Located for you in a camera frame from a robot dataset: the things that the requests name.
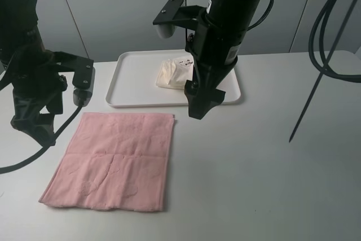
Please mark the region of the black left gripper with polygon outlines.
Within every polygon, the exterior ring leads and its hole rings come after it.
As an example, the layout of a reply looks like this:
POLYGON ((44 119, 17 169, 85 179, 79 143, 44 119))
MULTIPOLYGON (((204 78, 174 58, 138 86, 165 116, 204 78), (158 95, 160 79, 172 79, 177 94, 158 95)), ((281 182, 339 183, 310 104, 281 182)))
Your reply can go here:
POLYGON ((91 59, 46 50, 17 52, 10 62, 15 107, 11 125, 43 147, 56 141, 54 118, 63 113, 63 92, 68 88, 64 72, 73 73, 74 88, 93 91, 91 59))

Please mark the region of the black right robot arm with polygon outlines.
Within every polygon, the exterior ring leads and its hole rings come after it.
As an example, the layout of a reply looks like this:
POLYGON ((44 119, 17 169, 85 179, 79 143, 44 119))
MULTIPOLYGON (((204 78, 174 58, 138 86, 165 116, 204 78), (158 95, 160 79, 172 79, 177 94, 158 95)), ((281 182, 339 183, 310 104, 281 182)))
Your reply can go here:
POLYGON ((222 104, 217 87, 237 63, 237 53, 260 0, 209 0, 197 16, 197 27, 186 42, 193 56, 192 80, 186 82, 188 115, 201 120, 222 104))

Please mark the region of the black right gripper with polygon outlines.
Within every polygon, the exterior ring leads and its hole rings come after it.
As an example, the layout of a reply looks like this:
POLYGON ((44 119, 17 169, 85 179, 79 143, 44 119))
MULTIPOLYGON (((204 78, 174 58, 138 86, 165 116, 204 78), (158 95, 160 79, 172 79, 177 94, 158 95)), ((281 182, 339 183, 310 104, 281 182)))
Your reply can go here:
POLYGON ((226 92, 218 85, 235 67, 238 58, 228 65, 208 65, 196 62, 192 79, 186 81, 184 94, 188 101, 188 115, 193 119, 203 118, 212 108, 223 103, 226 92))

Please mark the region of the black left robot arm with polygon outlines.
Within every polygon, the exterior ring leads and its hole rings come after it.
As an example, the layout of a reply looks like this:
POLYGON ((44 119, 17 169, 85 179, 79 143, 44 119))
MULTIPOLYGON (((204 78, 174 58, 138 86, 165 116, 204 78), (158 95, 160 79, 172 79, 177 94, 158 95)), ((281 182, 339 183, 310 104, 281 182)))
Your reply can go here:
POLYGON ((56 141, 54 117, 63 113, 64 72, 72 72, 75 101, 83 107, 91 98, 95 69, 91 59, 43 46, 38 30, 37 0, 1 0, 1 88, 13 87, 14 129, 41 146, 56 141))

